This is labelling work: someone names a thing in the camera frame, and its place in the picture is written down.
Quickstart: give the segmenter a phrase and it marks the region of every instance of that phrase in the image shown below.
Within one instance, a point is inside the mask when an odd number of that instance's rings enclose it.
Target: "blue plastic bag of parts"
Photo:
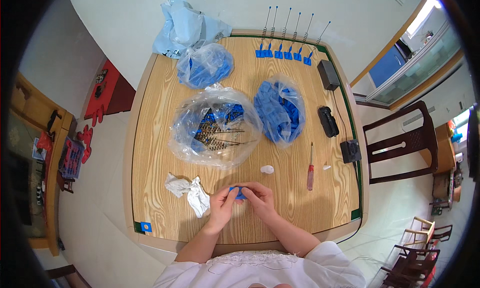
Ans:
[[[227,78],[233,70],[233,56],[223,45],[208,44],[198,50],[187,49],[177,62],[180,83],[203,89]]]
[[[264,81],[253,100],[263,132],[275,145],[286,148],[302,133],[305,105],[298,84],[278,73]]]

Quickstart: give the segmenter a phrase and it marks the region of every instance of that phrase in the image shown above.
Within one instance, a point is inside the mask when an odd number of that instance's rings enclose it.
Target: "table edge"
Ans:
[[[232,30],[232,35],[261,35],[260,30],[242,30],[242,29],[234,29]],[[307,39],[308,43],[316,43],[313,39]],[[360,205],[363,207],[363,219],[360,220],[359,218],[350,221],[347,224],[340,225],[325,231],[321,231],[315,233],[314,236],[317,237],[320,241],[327,241],[327,240],[335,240],[345,235],[348,235],[357,230],[359,227],[360,221],[362,221],[361,227],[364,226],[368,220],[368,208],[369,208],[369,172],[368,172],[368,162],[366,161],[367,158],[367,147],[365,143],[365,137],[363,134],[363,126],[360,121],[360,117],[357,113],[357,107],[351,104],[355,104],[355,99],[353,97],[353,93],[351,91],[351,87],[346,80],[347,77],[343,72],[343,69],[340,67],[339,61],[333,52],[330,45],[321,42],[321,46],[325,47],[329,52],[329,55],[332,58],[332,63],[337,69],[340,80],[343,84],[345,89],[345,93],[347,95],[348,102],[350,104],[350,111],[353,116],[353,123],[355,127],[355,131],[357,132],[357,139],[360,144],[360,152],[362,155],[363,160],[361,160],[361,180],[362,180],[362,199],[360,201]],[[175,241],[169,240],[164,238],[158,238],[153,236],[147,236],[144,234],[137,233],[135,231],[134,225],[134,216],[133,216],[133,203],[132,203],[132,164],[133,164],[133,154],[134,154],[134,144],[135,144],[135,135],[136,135],[136,128],[138,123],[138,118],[140,115],[140,109],[142,106],[143,97],[145,94],[145,90],[147,88],[147,83],[150,78],[150,74],[152,73],[153,66],[157,59],[157,56],[161,56],[158,54],[152,54],[150,59],[147,62],[143,75],[141,76],[140,82],[138,84],[137,92],[135,93],[135,98],[133,100],[132,109],[130,111],[129,122],[127,125],[127,132],[125,138],[125,145],[124,145],[124,152],[123,152],[123,176],[122,176],[122,189],[123,189],[123,207],[125,213],[125,224],[127,226],[127,236],[136,243],[140,243],[143,245],[147,245],[149,247],[162,249],[171,252],[178,252],[180,249],[185,246],[186,242],[182,241]],[[246,244],[217,244],[213,251],[213,256],[222,255],[225,253],[229,253],[232,251],[239,251],[239,250],[249,250],[249,249],[256,249],[256,250],[263,250],[263,249],[278,249],[278,250],[285,250],[283,249],[280,242],[277,241],[270,241],[270,242],[259,242],[259,243],[246,243]]]

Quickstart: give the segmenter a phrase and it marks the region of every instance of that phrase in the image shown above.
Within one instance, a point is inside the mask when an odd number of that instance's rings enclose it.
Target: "black power adapter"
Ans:
[[[342,150],[343,162],[345,164],[362,159],[359,141],[357,139],[343,141],[340,143],[340,149]]]

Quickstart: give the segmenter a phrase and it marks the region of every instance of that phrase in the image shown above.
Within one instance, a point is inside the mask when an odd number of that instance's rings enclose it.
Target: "plastic basket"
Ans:
[[[85,147],[67,136],[63,144],[62,157],[58,163],[63,178],[78,178]]]

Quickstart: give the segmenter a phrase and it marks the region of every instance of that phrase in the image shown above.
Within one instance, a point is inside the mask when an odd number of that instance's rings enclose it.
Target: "hand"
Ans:
[[[232,206],[236,202],[242,204],[243,200],[236,200],[239,188],[235,187],[229,192],[231,186],[223,187],[210,196],[210,220],[205,225],[211,233],[217,234],[223,229],[232,217]]]
[[[241,191],[242,194],[248,198],[255,210],[255,214],[257,214],[263,222],[268,223],[278,216],[273,205],[273,193],[271,189],[258,182],[238,183],[235,185],[244,187]]]

